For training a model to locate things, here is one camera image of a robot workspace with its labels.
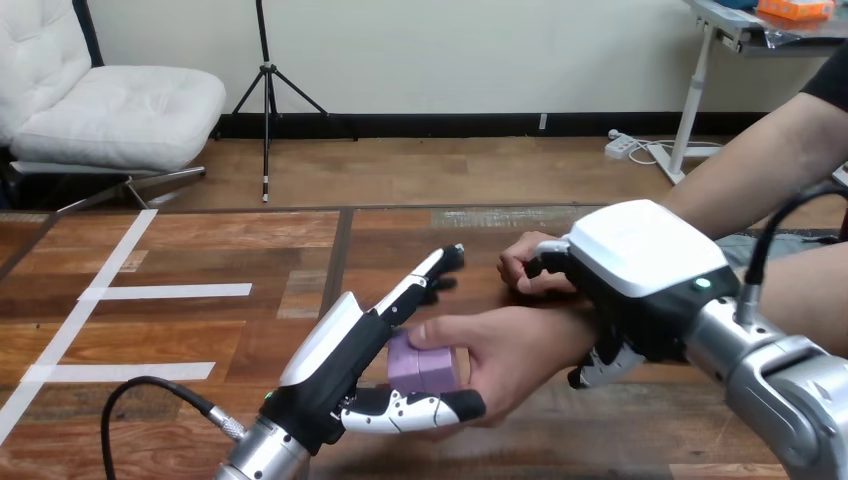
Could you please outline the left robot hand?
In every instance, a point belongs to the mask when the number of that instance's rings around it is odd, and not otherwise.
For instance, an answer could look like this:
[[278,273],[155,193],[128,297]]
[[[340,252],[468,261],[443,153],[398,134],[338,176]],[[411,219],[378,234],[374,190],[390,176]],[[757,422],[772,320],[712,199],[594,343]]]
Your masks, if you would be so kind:
[[473,389],[446,393],[361,388],[360,377],[400,327],[463,268],[460,244],[434,250],[369,309],[343,293],[292,356],[258,417],[284,430],[310,454],[347,431],[399,434],[463,424],[483,417]]

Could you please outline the person's hand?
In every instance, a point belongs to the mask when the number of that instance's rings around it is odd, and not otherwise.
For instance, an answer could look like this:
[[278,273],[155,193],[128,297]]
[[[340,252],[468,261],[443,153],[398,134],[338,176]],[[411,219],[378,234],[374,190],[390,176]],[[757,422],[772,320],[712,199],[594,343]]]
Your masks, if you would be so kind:
[[409,333],[418,349],[465,348],[467,387],[479,392],[483,417],[413,432],[416,440],[441,441],[465,428],[494,428],[558,372],[577,366],[598,337],[594,310],[585,306],[510,306],[472,315],[443,315]]
[[558,240],[539,231],[523,233],[510,247],[501,252],[497,270],[503,282],[523,295],[545,296],[553,293],[573,294],[576,288],[561,273],[541,273],[529,278],[525,265],[534,257],[535,248],[544,241]]

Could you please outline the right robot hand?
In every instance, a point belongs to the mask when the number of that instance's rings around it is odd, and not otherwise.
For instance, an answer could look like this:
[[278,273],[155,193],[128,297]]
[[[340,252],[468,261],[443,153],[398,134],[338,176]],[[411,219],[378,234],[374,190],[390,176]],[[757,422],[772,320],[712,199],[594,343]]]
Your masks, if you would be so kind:
[[597,342],[568,375],[575,389],[614,382],[644,362],[685,361],[685,335],[708,303],[733,297],[740,282],[721,249],[650,200],[617,203],[539,243],[528,277],[562,273],[587,298]]

